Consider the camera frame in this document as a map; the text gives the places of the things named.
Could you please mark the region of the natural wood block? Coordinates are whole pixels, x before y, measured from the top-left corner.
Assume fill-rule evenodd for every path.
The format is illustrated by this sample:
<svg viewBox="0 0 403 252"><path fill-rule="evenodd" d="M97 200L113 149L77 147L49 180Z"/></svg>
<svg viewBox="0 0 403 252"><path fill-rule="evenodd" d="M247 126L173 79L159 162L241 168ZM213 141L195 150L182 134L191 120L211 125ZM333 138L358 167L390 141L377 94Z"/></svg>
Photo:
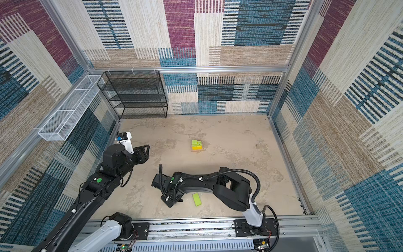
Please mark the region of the natural wood block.
<svg viewBox="0 0 403 252"><path fill-rule="evenodd" d="M197 152L197 153L198 153L198 152L202 152L202 151L204 151L204 149L191 149L191 151L192 151L192 152Z"/></svg>

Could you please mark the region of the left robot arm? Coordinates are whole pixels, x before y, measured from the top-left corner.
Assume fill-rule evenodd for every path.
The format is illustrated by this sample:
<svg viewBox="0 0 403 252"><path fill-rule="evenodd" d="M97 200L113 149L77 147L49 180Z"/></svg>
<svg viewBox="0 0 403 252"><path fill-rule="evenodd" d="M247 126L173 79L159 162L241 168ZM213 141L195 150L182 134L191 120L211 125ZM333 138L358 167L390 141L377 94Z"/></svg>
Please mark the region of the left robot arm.
<svg viewBox="0 0 403 252"><path fill-rule="evenodd" d="M103 162L84 182L68 213L33 251L68 251L96 210L117 187L124 186L124 176L132 173L135 165L144 164L149 159L149 151L149 145L135 147L131 151L127 151L122 144L107 147L103 153Z"/></svg>

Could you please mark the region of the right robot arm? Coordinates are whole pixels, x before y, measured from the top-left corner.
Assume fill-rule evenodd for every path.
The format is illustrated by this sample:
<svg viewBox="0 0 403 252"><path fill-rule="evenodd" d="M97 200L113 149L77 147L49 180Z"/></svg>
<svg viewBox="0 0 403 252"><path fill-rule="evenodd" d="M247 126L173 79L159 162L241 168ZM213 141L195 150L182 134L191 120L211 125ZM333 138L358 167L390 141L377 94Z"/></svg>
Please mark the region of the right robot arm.
<svg viewBox="0 0 403 252"><path fill-rule="evenodd" d="M258 176L251 171L221 167L218 172L211 174L176 172L167 176L163 174L162 168L158 168L152 187L161 191L161 200L169 208L182 202L182 197L187 193L212 193L228 208L244 216L244 219L237 219L232 225L238 237L273 237L280 231L278 218L272 207L266 205L263 210L259 210L257 206L256 198L261 183Z"/></svg>

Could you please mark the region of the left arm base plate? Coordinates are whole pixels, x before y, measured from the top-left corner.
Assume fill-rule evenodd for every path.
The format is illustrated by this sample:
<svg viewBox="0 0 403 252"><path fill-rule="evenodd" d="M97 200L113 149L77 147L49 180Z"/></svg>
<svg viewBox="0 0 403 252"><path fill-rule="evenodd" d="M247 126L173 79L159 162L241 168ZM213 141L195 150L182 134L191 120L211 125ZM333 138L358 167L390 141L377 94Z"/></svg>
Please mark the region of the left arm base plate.
<svg viewBox="0 0 403 252"><path fill-rule="evenodd" d="M137 241L137 240L147 240L149 233L150 223L142 222L142 223L131 223L124 224L120 235L113 239L113 242L120 241Z"/></svg>

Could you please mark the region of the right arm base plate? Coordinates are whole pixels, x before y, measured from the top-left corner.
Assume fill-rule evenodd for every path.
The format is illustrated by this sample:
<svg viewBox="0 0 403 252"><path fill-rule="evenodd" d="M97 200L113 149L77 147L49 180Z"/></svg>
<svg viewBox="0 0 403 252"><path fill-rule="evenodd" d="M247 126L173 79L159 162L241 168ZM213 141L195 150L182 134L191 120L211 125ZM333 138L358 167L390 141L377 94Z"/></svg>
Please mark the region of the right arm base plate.
<svg viewBox="0 0 403 252"><path fill-rule="evenodd" d="M266 218L260 227L249 225L245 219L235 219L232 228L237 237L247 236L277 236L279 233L279 224L274 218Z"/></svg>

